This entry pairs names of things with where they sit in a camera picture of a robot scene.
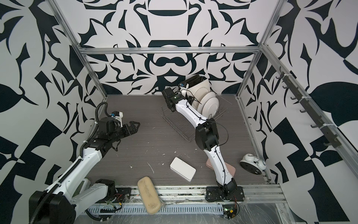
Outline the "white square plate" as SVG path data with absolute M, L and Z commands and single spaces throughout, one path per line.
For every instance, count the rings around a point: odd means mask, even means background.
M 190 87 L 187 90 L 187 96 L 194 96 L 195 101 L 192 103 L 192 107 L 197 110 L 200 101 L 210 92 L 210 82 L 208 79 L 198 83 L 197 85 Z

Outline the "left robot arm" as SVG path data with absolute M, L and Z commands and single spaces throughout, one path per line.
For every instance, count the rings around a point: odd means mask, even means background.
M 75 162 L 46 190 L 36 191 L 30 197 L 29 223 L 72 224 L 96 202 L 115 198 L 115 182 L 107 179 L 98 180 L 78 195 L 75 191 L 110 149 L 117 150 L 113 144 L 136 134 L 140 123 L 122 124 L 118 117 L 111 116 L 97 120 L 95 125 L 94 133 L 84 141 Z

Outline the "floral black square plate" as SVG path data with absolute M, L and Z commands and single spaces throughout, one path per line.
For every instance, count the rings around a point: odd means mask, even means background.
M 191 88 L 197 84 L 199 84 L 200 82 L 202 82 L 202 76 L 200 75 L 194 75 L 191 78 L 187 79 L 184 81 L 184 87 L 185 88 Z

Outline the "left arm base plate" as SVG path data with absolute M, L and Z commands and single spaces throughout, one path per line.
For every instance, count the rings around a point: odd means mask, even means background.
M 103 200 L 105 202 L 122 203 L 127 199 L 130 199 L 130 196 L 131 196 L 131 188 L 129 187 L 121 187 L 121 188 L 108 187 L 107 195 Z

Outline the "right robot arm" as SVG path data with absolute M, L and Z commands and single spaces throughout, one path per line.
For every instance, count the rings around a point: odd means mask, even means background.
M 168 109 L 183 115 L 195 128 L 196 145 L 208 156 L 221 191 L 221 198 L 229 200 L 237 188 L 233 176 L 230 174 L 220 150 L 217 122 L 213 118 L 206 118 L 196 111 L 180 92 L 174 92 L 170 87 L 162 91 Z

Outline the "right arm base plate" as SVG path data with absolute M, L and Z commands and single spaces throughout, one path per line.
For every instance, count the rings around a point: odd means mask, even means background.
M 208 202 L 237 201 L 243 202 L 245 198 L 243 188 L 236 186 L 234 190 L 226 192 L 220 187 L 206 187 L 205 200 Z

